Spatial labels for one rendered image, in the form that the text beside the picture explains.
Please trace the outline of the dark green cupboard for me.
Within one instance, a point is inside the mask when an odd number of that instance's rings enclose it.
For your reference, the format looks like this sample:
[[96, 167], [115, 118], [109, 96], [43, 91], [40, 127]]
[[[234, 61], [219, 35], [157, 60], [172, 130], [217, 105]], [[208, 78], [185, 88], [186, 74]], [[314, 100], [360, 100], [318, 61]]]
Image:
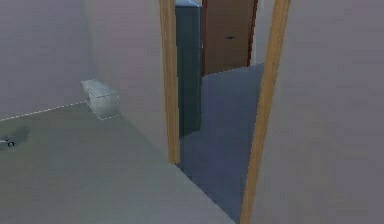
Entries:
[[180, 136], [201, 127], [201, 11], [192, 0], [175, 0]]

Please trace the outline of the white box-shaped bin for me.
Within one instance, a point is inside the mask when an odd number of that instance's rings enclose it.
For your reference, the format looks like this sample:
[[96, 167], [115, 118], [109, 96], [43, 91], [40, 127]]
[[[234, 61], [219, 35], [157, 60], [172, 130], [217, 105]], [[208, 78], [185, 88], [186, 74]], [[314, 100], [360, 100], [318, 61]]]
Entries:
[[96, 79], [84, 80], [81, 84], [87, 94], [87, 105], [100, 120], [120, 115], [119, 96], [114, 89]]

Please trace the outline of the wooden door frame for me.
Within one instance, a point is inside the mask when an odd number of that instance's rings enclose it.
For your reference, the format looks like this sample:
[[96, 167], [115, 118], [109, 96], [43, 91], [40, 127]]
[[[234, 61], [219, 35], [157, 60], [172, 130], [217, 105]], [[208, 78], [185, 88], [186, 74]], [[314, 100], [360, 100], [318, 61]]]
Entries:
[[[161, 50], [164, 85], [164, 106], [167, 130], [167, 158], [171, 164], [180, 162], [178, 83], [176, 56], [176, 17], [174, 0], [157, 0], [161, 28]], [[274, 0], [265, 66], [260, 87], [252, 147], [243, 193], [240, 224], [252, 224], [251, 215], [256, 196], [261, 158], [268, 129], [275, 83], [282, 53], [291, 0]]]

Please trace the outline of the brown room door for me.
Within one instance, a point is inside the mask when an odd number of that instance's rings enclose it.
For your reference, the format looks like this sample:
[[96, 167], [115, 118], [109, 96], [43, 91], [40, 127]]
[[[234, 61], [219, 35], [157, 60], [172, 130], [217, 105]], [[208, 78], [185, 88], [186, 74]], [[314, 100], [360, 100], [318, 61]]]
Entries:
[[203, 0], [204, 74], [246, 67], [258, 0]]

